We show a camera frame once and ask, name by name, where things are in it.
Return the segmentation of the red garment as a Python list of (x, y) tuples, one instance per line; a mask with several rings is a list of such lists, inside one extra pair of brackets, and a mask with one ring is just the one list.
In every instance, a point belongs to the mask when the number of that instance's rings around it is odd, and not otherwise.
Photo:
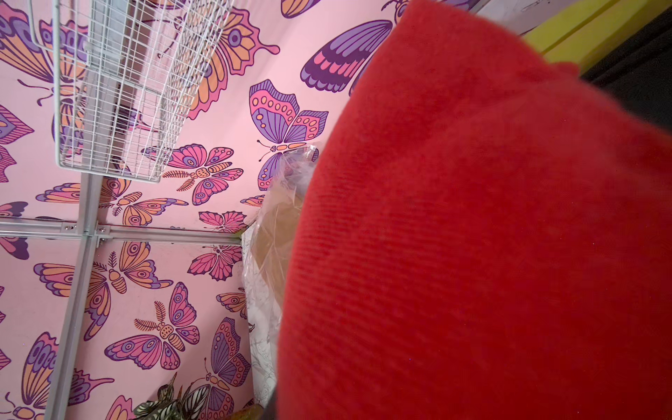
[(668, 419), (671, 138), (413, 1), (301, 213), (280, 419)]

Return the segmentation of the dark grey garment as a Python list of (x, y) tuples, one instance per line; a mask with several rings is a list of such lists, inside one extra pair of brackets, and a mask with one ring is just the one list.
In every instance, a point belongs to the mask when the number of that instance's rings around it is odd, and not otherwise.
[(671, 10), (667, 9), (604, 59), (582, 79), (626, 110), (671, 131)]

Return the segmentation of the clear plastic vacuum bag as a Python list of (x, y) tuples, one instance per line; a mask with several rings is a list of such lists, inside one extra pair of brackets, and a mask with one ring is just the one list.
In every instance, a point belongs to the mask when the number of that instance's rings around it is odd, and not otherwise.
[[(280, 157), (278, 170), (272, 176), (269, 190), (275, 185), (287, 187), (295, 190), (305, 201), (318, 155), (319, 150), (309, 146), (304, 152), (289, 152)], [(255, 401), (266, 408), (274, 404), (274, 391), (278, 383), (276, 366), (283, 306), (280, 307), (272, 296), (251, 255), (251, 239), (256, 219), (257, 216), (243, 233), (243, 287), (247, 298), (248, 320), (254, 326), (250, 333), (250, 352)]]

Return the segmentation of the yellow garment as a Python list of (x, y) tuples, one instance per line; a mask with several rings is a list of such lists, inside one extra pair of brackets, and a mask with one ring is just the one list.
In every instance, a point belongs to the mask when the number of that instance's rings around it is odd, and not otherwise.
[(671, 7), (671, 0), (578, 1), (523, 35), (549, 63), (581, 73)]

